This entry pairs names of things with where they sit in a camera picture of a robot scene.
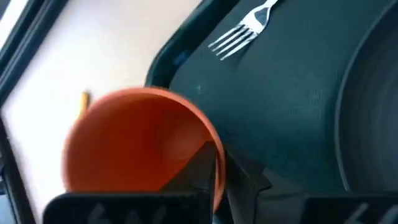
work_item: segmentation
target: black tray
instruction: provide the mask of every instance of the black tray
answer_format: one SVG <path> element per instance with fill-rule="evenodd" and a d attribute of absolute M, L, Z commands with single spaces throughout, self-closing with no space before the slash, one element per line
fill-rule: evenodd
<path fill-rule="evenodd" d="M 154 62 L 147 85 L 188 98 L 224 143 L 245 149 L 304 189 L 344 191 L 333 144 L 338 87 L 356 46 L 389 2 L 280 1 L 264 33 L 220 62 L 207 45 L 263 3 L 241 0 L 194 53 L 174 65 L 174 74 L 154 75 L 167 61 Z"/>

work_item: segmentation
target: fork handle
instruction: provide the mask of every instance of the fork handle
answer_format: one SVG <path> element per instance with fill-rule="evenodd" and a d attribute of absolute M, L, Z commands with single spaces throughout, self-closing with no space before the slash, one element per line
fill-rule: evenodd
<path fill-rule="evenodd" d="M 278 0 L 266 0 L 262 7 L 271 8 Z"/>

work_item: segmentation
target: black object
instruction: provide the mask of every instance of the black object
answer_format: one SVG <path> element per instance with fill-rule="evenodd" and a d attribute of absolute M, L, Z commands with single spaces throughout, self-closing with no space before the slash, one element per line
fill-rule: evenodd
<path fill-rule="evenodd" d="M 309 194 L 230 149 L 227 164 L 234 224 L 398 223 L 398 194 Z"/>
<path fill-rule="evenodd" d="M 203 0 L 156 55 L 146 85 L 168 88 L 175 72 L 239 0 Z"/>
<path fill-rule="evenodd" d="M 44 224 L 212 221 L 216 146 L 207 142 L 159 193 L 65 194 L 47 205 Z"/>
<path fill-rule="evenodd" d="M 29 0 L 0 52 L 0 105 L 24 73 L 67 0 Z"/>
<path fill-rule="evenodd" d="M 305 190 L 341 192 L 334 120 L 344 70 L 390 0 L 288 0 L 245 50 L 220 61 L 208 44 L 263 0 L 241 0 L 178 69 L 189 99 L 223 143 Z"/>
<path fill-rule="evenodd" d="M 398 190 L 398 3 L 374 23 L 346 71 L 336 151 L 347 189 Z"/>

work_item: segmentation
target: window frame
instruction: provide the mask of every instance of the window frame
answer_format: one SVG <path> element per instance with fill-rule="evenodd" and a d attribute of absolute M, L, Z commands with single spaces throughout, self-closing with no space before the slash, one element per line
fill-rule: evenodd
<path fill-rule="evenodd" d="M 68 0 L 28 0 L 0 50 L 0 106 L 23 75 Z M 16 158 L 0 118 L 0 176 L 16 224 L 36 224 Z"/>

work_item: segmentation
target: yellow object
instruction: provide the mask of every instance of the yellow object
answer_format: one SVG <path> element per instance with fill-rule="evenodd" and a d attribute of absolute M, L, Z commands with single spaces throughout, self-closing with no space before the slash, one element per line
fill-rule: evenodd
<path fill-rule="evenodd" d="M 90 104 L 90 93 L 88 91 L 84 91 L 83 93 L 81 93 L 80 96 L 79 115 L 83 114 L 83 112 L 87 110 L 89 104 Z"/>

